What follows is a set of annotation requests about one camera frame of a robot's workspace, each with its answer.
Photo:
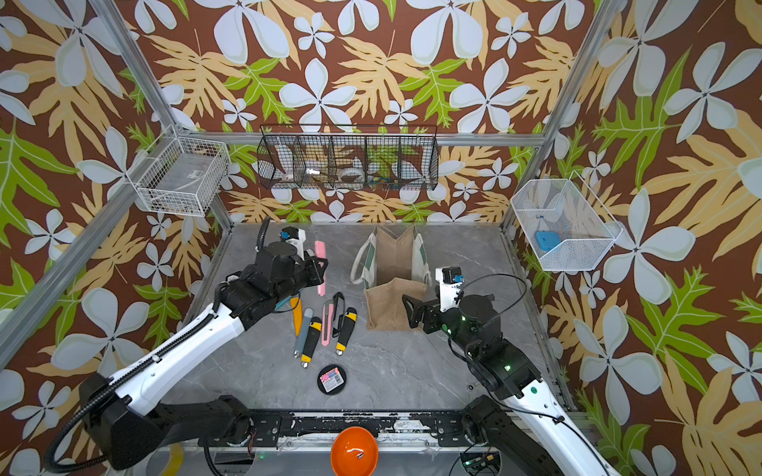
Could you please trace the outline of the green christmas burlap pouch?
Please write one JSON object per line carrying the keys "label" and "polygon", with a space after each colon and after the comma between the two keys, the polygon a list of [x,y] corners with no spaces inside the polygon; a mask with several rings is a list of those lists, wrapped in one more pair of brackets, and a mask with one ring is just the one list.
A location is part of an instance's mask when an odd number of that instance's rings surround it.
{"label": "green christmas burlap pouch", "polygon": [[417,330],[403,298],[420,301],[432,285],[423,235],[416,227],[399,236],[375,227],[355,256],[350,280],[364,288],[369,331]]}

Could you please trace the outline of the small black yellow utility knife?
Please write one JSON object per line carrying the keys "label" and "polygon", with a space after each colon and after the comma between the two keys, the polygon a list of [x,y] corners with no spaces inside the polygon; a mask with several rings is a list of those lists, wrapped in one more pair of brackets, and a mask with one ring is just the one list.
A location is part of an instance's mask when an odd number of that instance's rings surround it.
{"label": "small black yellow utility knife", "polygon": [[354,307],[349,307],[337,320],[337,327],[333,334],[337,338],[335,353],[339,356],[345,354],[345,351],[347,350],[357,322],[357,317],[357,310]]}

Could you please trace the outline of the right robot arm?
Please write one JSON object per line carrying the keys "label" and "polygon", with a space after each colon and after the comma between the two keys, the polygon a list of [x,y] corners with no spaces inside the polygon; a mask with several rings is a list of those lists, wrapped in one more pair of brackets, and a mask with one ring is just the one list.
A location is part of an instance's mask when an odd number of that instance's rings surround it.
{"label": "right robot arm", "polygon": [[534,363],[503,336],[493,300],[469,295],[441,303],[402,297],[410,327],[442,331],[487,391],[464,410],[468,438],[498,449],[528,474],[616,475]]}

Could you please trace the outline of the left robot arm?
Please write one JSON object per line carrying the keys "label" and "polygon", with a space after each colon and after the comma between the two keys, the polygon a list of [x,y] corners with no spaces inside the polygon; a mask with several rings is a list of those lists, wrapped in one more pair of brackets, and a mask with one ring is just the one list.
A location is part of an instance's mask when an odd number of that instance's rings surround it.
{"label": "left robot arm", "polygon": [[[190,370],[236,339],[305,288],[325,281],[329,261],[284,241],[259,246],[253,264],[216,287],[214,299],[174,337],[134,364],[81,385],[81,407],[63,425],[43,457],[45,470],[66,474],[106,462],[114,470],[135,466],[156,449],[195,438],[246,440],[250,412],[232,396],[167,405],[163,398]],[[100,456],[65,463],[58,448],[81,426]]]}

